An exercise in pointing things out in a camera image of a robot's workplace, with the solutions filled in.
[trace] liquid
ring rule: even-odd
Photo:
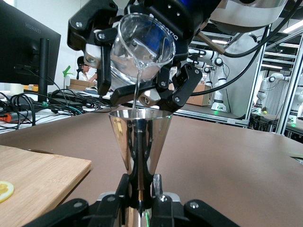
[[[147,67],[147,65],[143,64],[142,62],[140,62],[139,65],[137,65],[137,68],[139,68],[139,70],[138,70],[138,74],[137,74],[136,87],[134,90],[134,102],[133,102],[132,114],[131,114],[132,117],[138,117],[136,114],[137,112],[135,111],[136,102],[137,102],[138,96],[139,96],[141,77],[142,77],[142,74],[143,74],[144,70],[146,69],[146,67]]]

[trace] metal frame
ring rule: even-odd
[[[296,32],[296,33],[293,33],[292,35],[289,35],[289,36],[285,37],[284,39],[281,39],[281,40],[275,42],[274,44],[269,45],[265,50],[269,50],[269,49],[271,49],[273,47],[279,46],[281,43],[286,42],[286,41],[288,41],[288,40],[290,40],[292,38],[295,38],[295,37],[301,35],[302,32],[303,32],[303,29],[300,30],[300,31],[298,31],[298,32]]]
[[[267,36],[270,33],[270,29],[271,29],[271,25],[270,25],[270,27],[268,29]],[[262,67],[262,62],[263,62],[263,58],[264,58],[265,49],[266,49],[266,44],[264,44],[261,47],[260,53],[259,53],[259,56],[258,56],[258,61],[257,61],[256,70],[255,70],[255,75],[254,75],[254,79],[253,79],[253,82],[252,82],[252,89],[251,89],[251,92],[250,92],[249,103],[248,103],[248,106],[247,106],[247,109],[246,109],[246,113],[245,113],[245,119],[246,120],[249,120],[249,118],[250,118],[251,108],[252,108],[252,102],[253,102],[255,91],[256,91],[257,81],[259,79],[260,72],[261,72],[261,67]]]
[[[286,129],[288,116],[290,113],[290,109],[294,100],[294,94],[297,89],[299,78],[303,69],[303,35],[301,36],[300,40],[300,47],[297,53],[297,57],[294,63],[294,69],[291,74],[291,79],[289,82],[288,90],[286,93],[286,99],[284,101],[283,109],[281,112],[281,116],[279,118],[276,133],[283,135]]]
[[[291,54],[284,54],[284,53],[274,53],[274,52],[264,52],[264,55],[270,55],[270,56],[278,56],[283,58],[296,58],[297,56],[291,55]]]
[[[221,117],[212,114],[200,113],[200,112],[182,110],[182,109],[177,110],[174,113],[174,115],[204,120],[208,122],[219,122],[219,123],[229,124],[233,126],[240,126],[240,127],[247,127],[249,123],[248,120],[239,120],[234,118]]]
[[[291,62],[291,61],[283,61],[283,60],[276,60],[276,59],[269,59],[269,58],[263,58],[263,61],[294,65],[294,62]]]

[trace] transparent beaker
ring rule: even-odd
[[[153,79],[174,54],[174,39],[161,22],[145,14],[125,15],[110,53],[112,89],[134,84],[139,70],[141,79]]]

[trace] brown table surface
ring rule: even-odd
[[[0,135],[0,144],[92,160],[69,195],[94,203],[126,172],[107,113]],[[172,118],[157,173],[164,191],[200,199],[243,227],[303,226],[303,145],[269,132]]]

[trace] funnel holder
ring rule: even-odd
[[[90,206],[83,199],[70,200],[24,227],[120,227],[125,224],[125,211],[129,207],[128,185],[129,177],[123,174],[115,193],[101,194]],[[178,196],[173,195],[163,193],[161,175],[155,174],[151,227],[238,227],[201,200],[190,200],[183,206]]]

